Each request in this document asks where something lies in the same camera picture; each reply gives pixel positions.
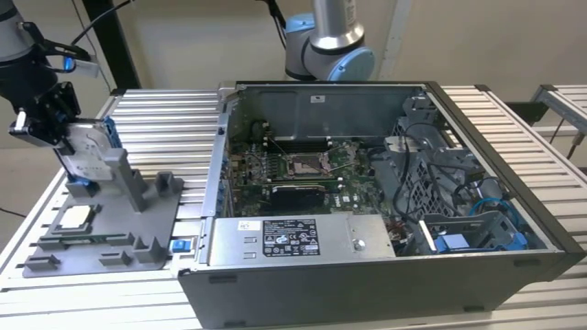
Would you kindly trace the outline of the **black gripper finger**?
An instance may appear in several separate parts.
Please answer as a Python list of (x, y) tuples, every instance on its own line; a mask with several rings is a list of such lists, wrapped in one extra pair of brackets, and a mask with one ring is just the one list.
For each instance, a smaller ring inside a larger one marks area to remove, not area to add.
[(65, 120), (75, 121), (82, 114), (82, 108), (75, 93), (75, 88), (71, 82), (59, 82), (58, 91), (55, 94), (55, 103), (59, 114)]
[(29, 132), (45, 144), (58, 149), (62, 155), (74, 155), (69, 140), (70, 124), (75, 122), (78, 109), (30, 109)]

